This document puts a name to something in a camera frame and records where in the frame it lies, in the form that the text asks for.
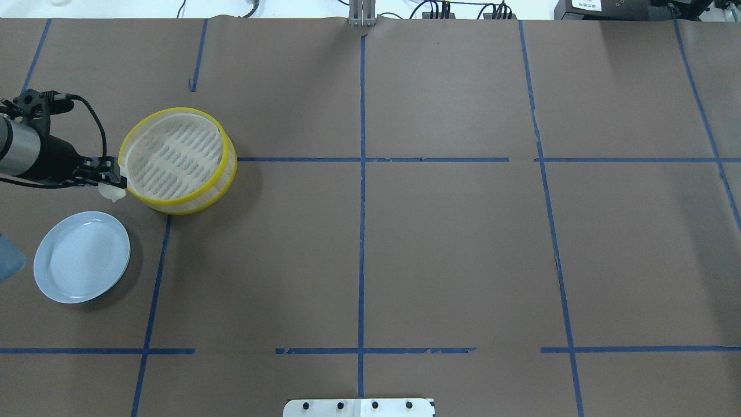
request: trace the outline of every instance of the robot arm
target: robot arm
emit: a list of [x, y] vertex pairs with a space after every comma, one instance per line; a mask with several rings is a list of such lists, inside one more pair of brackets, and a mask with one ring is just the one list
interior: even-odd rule
[[[75, 101], [85, 105], [95, 119], [103, 142], [100, 157], [80, 156], [68, 142], [50, 134], [51, 116], [72, 111]], [[108, 184], [126, 188], [113, 157], [107, 155], [105, 131], [90, 103], [75, 94], [26, 90], [15, 99], [2, 100], [0, 113], [0, 174], [33, 183], [0, 177], [0, 182], [33, 188], [66, 188]]]

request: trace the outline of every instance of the white mounting plate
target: white mounting plate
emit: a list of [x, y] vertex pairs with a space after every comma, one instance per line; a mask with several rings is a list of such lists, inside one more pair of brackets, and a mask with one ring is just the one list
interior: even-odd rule
[[283, 417], [434, 417], [434, 404], [425, 398], [291, 400], [283, 407]]

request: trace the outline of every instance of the black cable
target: black cable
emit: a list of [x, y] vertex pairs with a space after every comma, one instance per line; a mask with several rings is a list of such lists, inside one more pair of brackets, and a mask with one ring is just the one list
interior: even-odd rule
[[384, 12], [384, 13], [381, 13], [381, 14], [379, 14], [378, 16], [383, 16], [383, 15], [392, 15], [392, 16], [396, 16], [396, 17], [398, 17], [398, 18], [399, 18], [399, 19], [401, 19], [401, 20], [404, 20], [404, 18], [403, 18], [403, 17], [401, 17], [401, 16], [397, 15], [396, 13], [392, 13], [392, 12]]
[[479, 19], [481, 18], [481, 16], [483, 16], [483, 15], [484, 15], [484, 10], [486, 10], [486, 7], [489, 7], [489, 6], [491, 6], [491, 8], [493, 9], [493, 10], [491, 11], [492, 13], [496, 12], [496, 4], [494, 4], [494, 3], [489, 3], [489, 4], [487, 4], [487, 5], [485, 5], [484, 7], [482, 7], [482, 8], [481, 8], [481, 11], [479, 12], [479, 15], [478, 15], [478, 16], [476, 16], [476, 20], [479, 20]]
[[496, 20], [506, 20], [508, 18], [507, 13], [509, 13], [509, 16], [510, 16], [509, 19], [512, 19], [511, 7], [507, 6], [506, 3], [502, 2], [496, 8], [496, 12], [491, 18], [496, 19]]
[[249, 13], [247, 13], [246, 15], [244, 15], [242, 17], [246, 19], [246, 18], [252, 16], [253, 14], [255, 14], [255, 12], [257, 11], [257, 7], [259, 7], [259, 6], [260, 6], [260, 0], [253, 0], [252, 10], [250, 10]]
[[183, 4], [180, 4], [180, 8], [178, 9], [178, 15], [175, 16], [175, 19], [180, 19], [180, 12], [183, 10], [183, 7], [185, 7], [185, 2], [187, 0], [183, 0]]
[[448, 1], [448, 3], [451, 3], [451, 4], [468, 4], [470, 6], [485, 6], [487, 4], [490, 4], [490, 3], [470, 3], [468, 1]]
[[90, 112], [90, 115], [93, 116], [93, 119], [95, 119], [95, 124], [98, 125], [98, 130], [100, 130], [100, 140], [103, 142], [103, 158], [108, 156], [108, 143], [105, 140], [105, 129], [103, 129], [103, 124], [100, 123], [100, 119], [98, 119], [98, 115], [95, 114], [95, 111], [93, 110], [93, 106], [90, 105], [89, 102], [87, 102], [86, 99], [83, 99], [82, 97], [78, 96], [77, 94], [68, 94], [67, 98], [70, 100], [77, 100], [81, 102], [82, 104], [87, 107], [87, 111]]
[[44, 184], [36, 184], [36, 183], [24, 183], [22, 181], [16, 181], [11, 180], [10, 178], [3, 178], [0, 177], [0, 183], [8, 183], [13, 185], [20, 185], [21, 187], [28, 187], [28, 188], [45, 188], [49, 190], [57, 189], [57, 188], [69, 188], [73, 187], [75, 183], [64, 183], [59, 185], [44, 185]]
[[[422, 2], [422, 3], [419, 3], [419, 4], [417, 5], [417, 7], [415, 7], [415, 8], [414, 8], [414, 10], [412, 10], [412, 14], [410, 14], [410, 15], [409, 15], [409, 19], [412, 19], [412, 18], [414, 17], [414, 13], [416, 13], [416, 12], [417, 12], [417, 10], [419, 10], [419, 8], [420, 8], [420, 7], [421, 7], [421, 6], [422, 6], [422, 5], [424, 4], [424, 3], [432, 3], [432, 4], [434, 4], [434, 5], [435, 5], [435, 15], [439, 15], [439, 13], [440, 13], [440, 10], [438, 9], [438, 6], [437, 6], [437, 1], [434, 1], [434, 0], [424, 0], [424, 1]], [[432, 6], [430, 6], [430, 18], [432, 19]]]

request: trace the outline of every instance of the metal cylinder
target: metal cylinder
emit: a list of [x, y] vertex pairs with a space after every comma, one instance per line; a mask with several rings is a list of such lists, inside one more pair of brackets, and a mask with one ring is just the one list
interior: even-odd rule
[[0, 122], [0, 174], [17, 176], [39, 158], [41, 140], [32, 128], [10, 119]]

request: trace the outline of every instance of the table surface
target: table surface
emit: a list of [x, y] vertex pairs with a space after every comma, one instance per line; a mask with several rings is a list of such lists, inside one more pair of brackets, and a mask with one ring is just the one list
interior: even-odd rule
[[[87, 303], [47, 299], [30, 267], [0, 286], [3, 416], [358, 396], [434, 398], [438, 416], [741, 415], [740, 26], [0, 27], [0, 95], [80, 94], [112, 149], [155, 111], [199, 108], [240, 158], [183, 217], [2, 187], [0, 227], [29, 258], [87, 210], [132, 249]], [[99, 151], [84, 111], [52, 132]]]
[[[420, 0], [376, 0], [376, 12], [392, 12], [408, 18]], [[472, 3], [486, 1], [471, 0]], [[510, 0], [507, 2], [520, 19], [552, 20], [558, 0]], [[0, 16], [15, 18], [173, 18], [182, 0], [4, 0]], [[187, 0], [181, 16], [207, 18], [218, 15], [244, 16], [252, 9], [251, 0]], [[457, 19], [475, 19], [480, 5], [453, 4]], [[420, 10], [429, 10], [423, 6]], [[348, 6], [337, 0], [262, 0], [256, 18], [348, 17]], [[729, 10], [711, 9], [702, 14], [704, 22], [733, 22]]]

